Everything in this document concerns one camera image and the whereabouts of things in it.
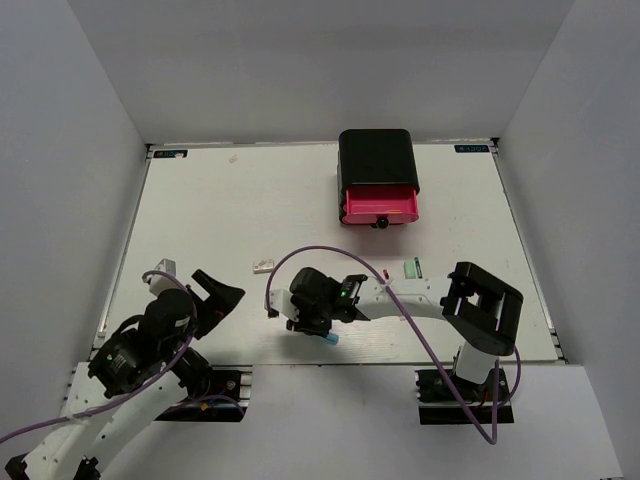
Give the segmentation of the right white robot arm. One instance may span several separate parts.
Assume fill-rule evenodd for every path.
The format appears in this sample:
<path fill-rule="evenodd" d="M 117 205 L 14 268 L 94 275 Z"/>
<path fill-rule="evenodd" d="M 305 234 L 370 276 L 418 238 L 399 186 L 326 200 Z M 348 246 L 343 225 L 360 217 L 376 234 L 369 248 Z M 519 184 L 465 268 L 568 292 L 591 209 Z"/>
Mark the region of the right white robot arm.
<path fill-rule="evenodd" d="M 268 294 L 269 307 L 287 318 L 287 328 L 331 342 L 332 323 L 392 316 L 445 321 L 464 339 L 451 384 L 461 397 L 484 391 L 495 361 L 515 353 L 524 296 L 471 262 L 459 262 L 445 277 L 381 282 L 372 275 L 341 281 L 305 267 L 287 289 Z"/>

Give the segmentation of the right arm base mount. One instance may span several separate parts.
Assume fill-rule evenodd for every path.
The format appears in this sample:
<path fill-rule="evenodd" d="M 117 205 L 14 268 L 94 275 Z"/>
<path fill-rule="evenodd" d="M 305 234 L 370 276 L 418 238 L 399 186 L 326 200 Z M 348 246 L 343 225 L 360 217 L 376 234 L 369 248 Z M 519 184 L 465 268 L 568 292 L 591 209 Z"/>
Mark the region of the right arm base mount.
<path fill-rule="evenodd" d="M 498 394 L 494 397 L 494 373 L 490 371 L 483 384 L 474 384 L 457 377 L 452 378 L 465 404 L 482 425 L 492 422 L 493 404 L 499 404 L 498 424 L 515 422 L 507 377 L 499 369 Z M 415 371 L 415 385 L 419 409 L 419 421 L 423 426 L 470 425 L 471 421 L 463 412 L 459 402 L 446 385 L 437 369 Z"/>

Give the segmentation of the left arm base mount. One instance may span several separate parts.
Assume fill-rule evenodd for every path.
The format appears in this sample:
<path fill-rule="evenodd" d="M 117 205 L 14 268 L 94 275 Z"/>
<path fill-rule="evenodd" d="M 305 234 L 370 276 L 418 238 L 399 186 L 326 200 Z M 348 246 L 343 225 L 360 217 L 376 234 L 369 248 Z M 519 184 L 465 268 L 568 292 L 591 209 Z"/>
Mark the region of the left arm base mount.
<path fill-rule="evenodd" d="M 160 414 L 156 421 L 178 423 L 239 423 L 248 409 L 251 367 L 214 368 L 209 390 L 194 400 L 182 400 Z"/>

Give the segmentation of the blue capped highlighter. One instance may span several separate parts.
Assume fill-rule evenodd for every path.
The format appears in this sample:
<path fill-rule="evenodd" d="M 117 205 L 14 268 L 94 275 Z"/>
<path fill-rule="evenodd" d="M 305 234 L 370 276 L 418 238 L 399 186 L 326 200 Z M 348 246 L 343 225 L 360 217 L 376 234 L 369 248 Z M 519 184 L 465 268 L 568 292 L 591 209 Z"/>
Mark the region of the blue capped highlighter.
<path fill-rule="evenodd" d="M 329 333 L 324 337 L 324 340 L 330 345 L 337 345 L 339 342 L 339 336 L 334 333 Z"/>

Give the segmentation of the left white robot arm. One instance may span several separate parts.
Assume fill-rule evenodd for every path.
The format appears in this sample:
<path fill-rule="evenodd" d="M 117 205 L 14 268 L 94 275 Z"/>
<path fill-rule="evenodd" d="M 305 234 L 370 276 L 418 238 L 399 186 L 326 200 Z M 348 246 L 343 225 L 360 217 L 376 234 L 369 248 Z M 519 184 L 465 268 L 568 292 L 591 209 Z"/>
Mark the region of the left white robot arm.
<path fill-rule="evenodd" d="M 166 411 L 238 401 L 216 383 L 214 369 L 191 344 L 209 334 L 243 299 L 243 289 L 201 270 L 200 298 L 162 266 L 142 280 L 153 300 L 114 331 L 81 371 L 63 412 L 2 437 L 49 429 L 31 451 L 8 460 L 12 479 L 98 479 L 115 456 Z"/>

